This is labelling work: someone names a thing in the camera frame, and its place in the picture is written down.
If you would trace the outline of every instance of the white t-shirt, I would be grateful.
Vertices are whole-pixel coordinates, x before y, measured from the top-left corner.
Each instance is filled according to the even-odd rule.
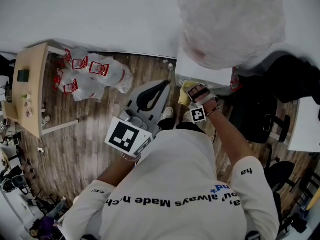
[[[203,133],[166,130],[118,187],[94,180],[67,212],[66,240],[244,240],[247,221],[276,239],[278,213],[261,163],[245,157],[231,187],[217,181],[213,144]]]

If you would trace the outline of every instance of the bracelet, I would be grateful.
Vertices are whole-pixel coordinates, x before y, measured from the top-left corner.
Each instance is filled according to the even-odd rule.
[[[212,109],[208,114],[206,114],[206,117],[210,116],[213,112],[215,112],[219,108],[220,108],[220,104],[218,103],[217,106],[214,109]]]

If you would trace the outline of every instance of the person in purple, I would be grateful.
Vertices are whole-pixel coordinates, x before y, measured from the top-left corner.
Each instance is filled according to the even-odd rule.
[[[63,197],[60,203],[53,208],[41,220],[35,222],[30,230],[30,235],[34,239],[49,239],[53,236],[54,228],[57,226],[55,217],[65,206],[66,198]]]

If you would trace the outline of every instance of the wooden floor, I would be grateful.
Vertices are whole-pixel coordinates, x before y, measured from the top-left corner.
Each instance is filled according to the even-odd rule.
[[[179,113],[180,108],[177,104],[180,89],[176,87],[174,71],[168,70],[168,63],[176,64],[174,60],[164,64],[163,59],[138,55],[116,54],[114,58],[128,65],[134,73],[133,88],[150,81],[170,80],[171,92],[167,104],[174,106],[177,114]],[[32,185],[34,193],[37,194],[39,189],[43,189],[47,195],[67,197],[71,204],[72,200],[119,154],[104,141],[112,117],[119,115],[130,93],[124,95],[114,88],[107,87],[101,102],[95,99],[74,102],[71,95],[64,95],[51,87],[53,78],[56,76],[55,68],[54,63],[47,64],[43,85],[43,102],[46,103],[46,110],[51,115],[48,126],[66,123],[77,118],[80,119],[80,123],[44,135],[40,140],[28,132],[23,132],[21,147],[36,169],[37,179]],[[221,103],[223,113],[227,117],[230,116],[231,106],[223,101]],[[283,118],[287,113],[294,122],[297,105],[289,103],[279,107],[279,116]],[[215,136],[215,129],[209,121],[205,123],[203,130],[214,141],[218,179],[230,182],[232,168],[219,136]],[[269,139],[268,143],[273,146],[273,158],[278,157],[282,161],[295,163],[295,169],[290,178],[294,182],[314,163],[308,153],[288,151],[286,145],[273,139]],[[256,157],[264,165],[268,157],[267,144],[250,145]],[[43,146],[45,154],[40,156],[37,148]],[[290,211],[294,204],[294,196],[289,193],[288,186],[281,191],[281,199],[282,211]]]

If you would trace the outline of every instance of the hand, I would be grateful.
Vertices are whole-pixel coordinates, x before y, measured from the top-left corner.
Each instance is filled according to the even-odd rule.
[[[197,94],[199,91],[203,90],[204,87],[203,86],[197,86],[196,88],[192,89],[190,91],[191,94],[195,95]],[[203,100],[205,97],[207,97],[209,95],[209,93],[205,93],[203,95],[201,95],[200,97],[196,98],[194,101],[197,103],[201,100]],[[217,102],[214,98],[208,100],[206,103],[203,104],[203,108],[205,113],[209,113],[210,111],[214,110],[217,107]]]

